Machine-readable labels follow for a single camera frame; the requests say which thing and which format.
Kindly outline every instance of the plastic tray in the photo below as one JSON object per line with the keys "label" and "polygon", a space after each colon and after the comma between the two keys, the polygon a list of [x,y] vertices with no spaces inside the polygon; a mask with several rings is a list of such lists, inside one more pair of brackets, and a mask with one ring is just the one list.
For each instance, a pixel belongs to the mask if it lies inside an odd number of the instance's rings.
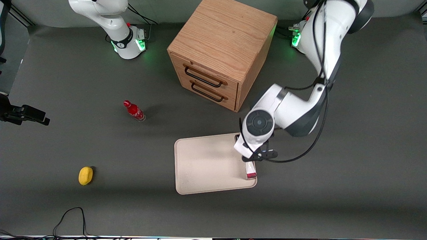
{"label": "plastic tray", "polygon": [[178,139],[176,191],[184,195],[254,187],[257,179],[246,179],[245,162],[233,148],[237,134]]}

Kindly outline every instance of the gray table surface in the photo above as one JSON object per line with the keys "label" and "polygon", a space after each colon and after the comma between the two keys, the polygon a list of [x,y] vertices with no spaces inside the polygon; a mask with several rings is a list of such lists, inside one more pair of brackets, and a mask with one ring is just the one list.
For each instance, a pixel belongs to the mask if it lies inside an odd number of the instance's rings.
{"label": "gray table surface", "polygon": [[[0,124],[0,228],[49,234],[81,206],[95,235],[427,238],[427,42],[419,14],[373,19],[342,44],[343,64],[317,146],[290,164],[257,164],[251,189],[181,196],[174,142],[239,131],[271,84],[305,86],[315,70],[279,36],[241,111],[182,88],[166,48],[182,25],[153,26],[148,50],[123,60],[101,28],[32,29],[10,100],[49,126]],[[131,119],[129,99],[148,116]],[[278,132],[284,159],[315,135]],[[90,186],[83,166],[96,166]],[[59,234],[81,234],[75,211]]]}

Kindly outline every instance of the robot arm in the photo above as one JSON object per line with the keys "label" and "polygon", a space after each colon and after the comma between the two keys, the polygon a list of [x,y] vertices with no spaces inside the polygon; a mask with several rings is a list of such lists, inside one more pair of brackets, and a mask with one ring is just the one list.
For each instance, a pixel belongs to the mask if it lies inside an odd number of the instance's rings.
{"label": "robot arm", "polygon": [[[305,101],[287,88],[271,86],[244,118],[234,145],[246,159],[261,156],[257,150],[272,136],[275,125],[294,137],[313,131],[340,65],[343,37],[349,30],[363,28],[374,10],[371,0],[328,0],[327,8],[325,2],[313,3],[311,16],[291,28],[295,32],[292,46],[307,56],[319,74],[310,98]],[[277,153],[271,152],[270,158],[274,157]]]}
{"label": "robot arm", "polygon": [[110,36],[114,50],[124,59],[133,59],[146,49],[144,29],[128,26],[121,13],[128,0],[68,0],[76,13],[100,25]]}

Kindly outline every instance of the drawer handle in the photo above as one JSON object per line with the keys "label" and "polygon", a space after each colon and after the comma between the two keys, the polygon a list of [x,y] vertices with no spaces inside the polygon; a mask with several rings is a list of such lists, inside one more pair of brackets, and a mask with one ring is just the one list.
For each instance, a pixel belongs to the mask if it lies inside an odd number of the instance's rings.
{"label": "drawer handle", "polygon": [[199,81],[202,81],[202,82],[204,82],[204,83],[206,83],[206,84],[208,84],[209,86],[212,86],[212,87],[214,87],[214,88],[219,88],[219,87],[221,87],[221,85],[222,85],[222,82],[219,82],[219,84],[213,84],[213,83],[211,83],[211,82],[208,82],[208,81],[204,80],[203,78],[199,78],[198,76],[196,76],[196,75],[194,75],[194,74],[189,73],[189,72],[188,72],[188,67],[185,67],[184,72],[185,72],[185,74],[187,74],[188,76],[193,77],[193,78],[195,78],[195,79],[197,79],[197,80],[199,80]]}
{"label": "drawer handle", "polygon": [[200,93],[200,94],[201,94],[201,95],[203,95],[203,96],[206,96],[206,97],[208,97],[208,98],[212,99],[212,100],[213,100],[213,101],[215,101],[215,102],[221,102],[221,101],[224,99],[224,97],[221,97],[220,99],[216,99],[216,98],[214,98],[214,97],[212,97],[212,96],[210,96],[210,95],[207,95],[206,93],[204,93],[204,92],[202,92],[202,91],[200,91],[200,90],[198,90],[198,89],[195,89],[195,88],[194,88],[194,85],[195,85],[195,83],[194,83],[194,82],[192,82],[192,83],[191,83],[191,89],[193,89],[194,91],[196,91],[196,92]]}

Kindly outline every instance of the gray backdrop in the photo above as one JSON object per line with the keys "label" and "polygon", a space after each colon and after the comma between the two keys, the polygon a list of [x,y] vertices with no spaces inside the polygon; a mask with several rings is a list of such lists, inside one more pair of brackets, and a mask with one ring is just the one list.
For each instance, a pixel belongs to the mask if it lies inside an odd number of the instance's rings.
{"label": "gray backdrop", "polygon": [[[181,23],[187,21],[201,0],[129,0],[142,15],[157,22]],[[306,8],[302,0],[239,0],[244,4],[278,16],[279,19],[298,19]],[[416,9],[423,0],[373,0],[374,17],[394,17]],[[96,26],[93,21],[76,14],[67,0],[13,0],[13,3],[31,20],[46,26]],[[142,23],[129,10],[122,14],[131,23]]]}

